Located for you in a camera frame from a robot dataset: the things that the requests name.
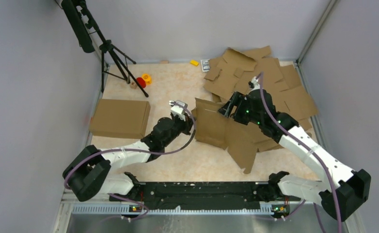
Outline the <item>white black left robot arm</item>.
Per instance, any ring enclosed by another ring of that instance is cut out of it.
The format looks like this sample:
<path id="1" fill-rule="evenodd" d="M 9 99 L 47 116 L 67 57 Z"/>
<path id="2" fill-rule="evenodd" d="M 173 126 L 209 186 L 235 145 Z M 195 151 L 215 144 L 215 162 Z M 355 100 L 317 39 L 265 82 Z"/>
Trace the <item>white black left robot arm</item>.
<path id="1" fill-rule="evenodd" d="M 87 201 L 97 194 L 120 194 L 127 200 L 135 200 L 139 187 L 127 175 L 114 178 L 109 174 L 124 166 L 148 163 L 161 155 L 179 135 L 193 139 L 196 123 L 192 115 L 162 117 L 152 131 L 139 141 L 113 149 L 85 147 L 63 172 L 64 186 L 73 191 L 79 201 Z"/>

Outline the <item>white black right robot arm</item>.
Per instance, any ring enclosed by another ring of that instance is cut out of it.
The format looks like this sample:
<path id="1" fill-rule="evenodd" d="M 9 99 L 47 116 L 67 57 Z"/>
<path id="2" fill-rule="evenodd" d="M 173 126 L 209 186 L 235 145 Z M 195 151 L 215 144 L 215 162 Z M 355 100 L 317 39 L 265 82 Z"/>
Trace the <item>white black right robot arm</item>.
<path id="1" fill-rule="evenodd" d="M 270 178 L 271 198 L 281 200 L 287 195 L 311 201 L 339 222 L 347 220 L 368 200 L 371 175 L 334 158 L 292 116 L 277 111 L 265 90 L 254 89 L 247 95 L 235 92 L 218 113 L 240 124 L 257 125 L 265 136 L 291 151 L 319 178 L 310 181 L 279 172 Z"/>

